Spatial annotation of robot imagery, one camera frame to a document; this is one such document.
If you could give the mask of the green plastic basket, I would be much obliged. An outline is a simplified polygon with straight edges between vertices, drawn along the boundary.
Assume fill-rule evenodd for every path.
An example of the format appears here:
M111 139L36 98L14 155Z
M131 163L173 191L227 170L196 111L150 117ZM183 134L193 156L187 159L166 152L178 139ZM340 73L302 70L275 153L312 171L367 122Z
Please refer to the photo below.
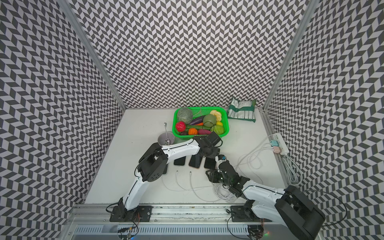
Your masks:
M220 107L184 107L174 113L172 132L181 140L210 132L224 137L229 131L227 113Z

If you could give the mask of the red toy fruit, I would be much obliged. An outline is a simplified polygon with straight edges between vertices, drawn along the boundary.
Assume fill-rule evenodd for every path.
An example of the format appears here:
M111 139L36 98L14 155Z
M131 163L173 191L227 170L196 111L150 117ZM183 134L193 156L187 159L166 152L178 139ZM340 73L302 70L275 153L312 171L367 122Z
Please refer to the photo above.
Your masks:
M176 123L175 128L179 133L181 133L186 130L187 126L184 122L180 121Z

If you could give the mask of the orange toy pumpkin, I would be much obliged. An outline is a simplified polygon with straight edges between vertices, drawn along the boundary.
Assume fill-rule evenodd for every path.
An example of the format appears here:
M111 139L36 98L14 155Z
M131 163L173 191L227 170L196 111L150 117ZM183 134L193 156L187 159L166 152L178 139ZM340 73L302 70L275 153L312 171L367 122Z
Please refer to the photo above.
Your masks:
M188 134L189 135L193 135L193 136L195 136L195 135L197 135L199 132L198 132L198 130L196 129L196 128L190 128L189 130L188 130Z

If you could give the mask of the light green toy gourd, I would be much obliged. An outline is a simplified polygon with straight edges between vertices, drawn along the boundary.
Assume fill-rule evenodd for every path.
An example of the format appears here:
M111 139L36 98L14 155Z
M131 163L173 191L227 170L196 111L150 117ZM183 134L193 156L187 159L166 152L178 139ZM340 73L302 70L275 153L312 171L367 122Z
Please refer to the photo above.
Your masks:
M211 132L215 132L217 135L222 135L226 132L226 130L221 125L214 125L213 127L211 127Z

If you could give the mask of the black phone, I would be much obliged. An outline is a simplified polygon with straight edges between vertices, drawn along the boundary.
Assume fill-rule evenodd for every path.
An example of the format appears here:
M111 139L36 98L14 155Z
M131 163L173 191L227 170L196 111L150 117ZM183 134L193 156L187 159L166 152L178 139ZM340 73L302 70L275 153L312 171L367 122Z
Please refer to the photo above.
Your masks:
M168 165L165 166L164 170L163 170L163 175L165 175L168 171Z
M189 167L199 169L201 166L201 162L202 162L202 157L200 154L192 155L189 162Z
M186 162L186 157L181 157L176 160L174 160L174 165L175 166L184 166Z
M204 163L204 168L208 170L215 170L216 169L216 160L213 158L206 158Z

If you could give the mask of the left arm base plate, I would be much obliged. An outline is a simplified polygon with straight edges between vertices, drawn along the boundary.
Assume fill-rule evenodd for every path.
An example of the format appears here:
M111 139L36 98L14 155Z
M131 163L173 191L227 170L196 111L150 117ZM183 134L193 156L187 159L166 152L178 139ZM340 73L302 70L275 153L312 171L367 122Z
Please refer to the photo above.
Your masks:
M149 222L152 215L152 206L138 206L133 210L124 210L123 207L114 206L110 222Z

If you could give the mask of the aluminium corner post right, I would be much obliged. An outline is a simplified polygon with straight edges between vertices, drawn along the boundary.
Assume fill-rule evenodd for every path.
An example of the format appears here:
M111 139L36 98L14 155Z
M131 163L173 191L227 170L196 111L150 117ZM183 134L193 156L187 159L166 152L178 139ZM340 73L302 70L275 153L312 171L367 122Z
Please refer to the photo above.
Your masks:
M310 23L311 19L312 19L312 16L315 14L315 10L317 9L318 7L318 4L320 3L319 0L310 0L309 1L309 4L308 4L308 7L307 9L305 10L304 12L304 15L303 15L303 18L301 19L300 21L300 24L299 24L299 27L293 37L293 40L292 40L292 43L287 51L287 54L284 58L284 61L281 65L281 68L278 72L278 75L276 77L276 79L274 80L273 82L273 85L272 85L272 88L268 94L268 97L263 105L263 110L264 111L267 111L269 106L271 105L282 81L283 81L283 78L288 70L288 67L295 55L295 52L301 42L301 39L308 27L308 24Z

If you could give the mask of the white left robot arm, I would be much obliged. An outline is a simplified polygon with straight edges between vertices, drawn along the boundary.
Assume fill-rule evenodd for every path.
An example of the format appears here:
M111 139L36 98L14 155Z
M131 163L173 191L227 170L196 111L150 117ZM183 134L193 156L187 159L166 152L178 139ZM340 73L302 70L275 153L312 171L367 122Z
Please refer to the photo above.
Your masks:
M169 163L194 155L214 158L219 153L219 144L222 143L219 135L212 132L209 135L195 136L188 141L169 146L152 144L140 158L134 170L134 183L128 193L119 200L119 208L124 211L136 209L148 184L159 179Z

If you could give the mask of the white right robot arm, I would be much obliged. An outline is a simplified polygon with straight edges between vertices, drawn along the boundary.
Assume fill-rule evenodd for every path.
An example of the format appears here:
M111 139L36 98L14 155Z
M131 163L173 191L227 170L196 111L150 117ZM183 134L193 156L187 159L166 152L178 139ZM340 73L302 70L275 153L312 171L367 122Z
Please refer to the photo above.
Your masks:
M269 220L287 227L299 240L314 240L325 222L325 214L298 188L277 189L261 185L240 176L229 163L221 160L218 169L207 170L211 183L227 187L246 203L232 207L231 216L237 222Z

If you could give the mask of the white power strip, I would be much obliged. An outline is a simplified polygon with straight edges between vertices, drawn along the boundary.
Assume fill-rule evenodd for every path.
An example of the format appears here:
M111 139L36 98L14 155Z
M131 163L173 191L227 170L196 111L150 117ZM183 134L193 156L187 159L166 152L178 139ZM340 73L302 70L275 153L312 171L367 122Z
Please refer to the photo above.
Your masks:
M282 134L280 133L275 133L274 134L274 138L275 140L278 142L279 144L279 148L281 149L280 151L280 155L283 155L283 156L286 156L290 153L290 150L285 142L285 139L283 138Z

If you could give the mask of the aluminium corner post left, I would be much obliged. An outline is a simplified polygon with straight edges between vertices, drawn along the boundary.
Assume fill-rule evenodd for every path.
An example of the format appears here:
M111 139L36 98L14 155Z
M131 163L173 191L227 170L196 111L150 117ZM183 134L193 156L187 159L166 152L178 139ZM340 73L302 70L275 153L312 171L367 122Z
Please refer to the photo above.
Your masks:
M109 90L115 97L116 101L120 105L120 107L123 110L126 110L126 105L120 96L118 90L116 89L114 82L110 78L109 74L107 73L103 63L101 62L99 56L97 55L95 49L93 48L88 36L86 35L84 29L78 22L78 18L75 16L74 12L72 11L72 8L68 1L64 0L58 0L57 3L60 6L60 9L63 11L63 13L66 16L66 19L69 21L71 26L73 27L74 31L76 32L77 36L79 37L81 43L84 45L85 49L87 50L90 58L92 59L93 63L95 64L97 70L100 72L100 74L103 77L103 80L105 81L106 85L108 86Z

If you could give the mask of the green white snack bag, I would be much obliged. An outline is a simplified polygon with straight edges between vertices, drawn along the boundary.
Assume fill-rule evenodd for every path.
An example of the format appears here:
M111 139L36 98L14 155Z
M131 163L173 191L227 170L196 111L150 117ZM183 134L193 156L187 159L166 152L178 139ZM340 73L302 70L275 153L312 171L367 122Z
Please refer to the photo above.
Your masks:
M227 111L227 117L234 120L242 120L248 122L255 122L255 108L257 100L240 101L232 98Z

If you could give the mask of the green toy apple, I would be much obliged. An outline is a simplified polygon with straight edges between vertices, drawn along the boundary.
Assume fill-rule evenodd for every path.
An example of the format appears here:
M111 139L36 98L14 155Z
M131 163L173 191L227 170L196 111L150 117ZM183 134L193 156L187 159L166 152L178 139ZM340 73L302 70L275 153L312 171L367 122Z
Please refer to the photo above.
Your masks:
M212 114L205 115L203 118L203 126L212 128L217 123L217 117Z

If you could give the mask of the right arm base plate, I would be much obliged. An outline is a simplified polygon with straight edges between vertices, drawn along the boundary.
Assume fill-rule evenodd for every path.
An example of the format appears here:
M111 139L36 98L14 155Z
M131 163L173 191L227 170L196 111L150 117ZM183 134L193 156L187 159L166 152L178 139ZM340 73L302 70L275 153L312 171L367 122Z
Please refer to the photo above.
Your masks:
M227 213L232 218L232 222L234 223L270 223L271 220L261 219L257 217L252 210L245 209L244 206L230 206L229 209L226 210Z

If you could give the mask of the purple toy eggplant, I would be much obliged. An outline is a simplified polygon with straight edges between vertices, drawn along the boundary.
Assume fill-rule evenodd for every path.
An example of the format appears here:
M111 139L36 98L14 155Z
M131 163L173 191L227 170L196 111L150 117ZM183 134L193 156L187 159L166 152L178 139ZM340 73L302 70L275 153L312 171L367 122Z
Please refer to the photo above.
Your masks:
M190 122L190 125L198 125L198 124L203 123L204 117L205 117L205 116L199 116L199 117L193 119L193 120Z

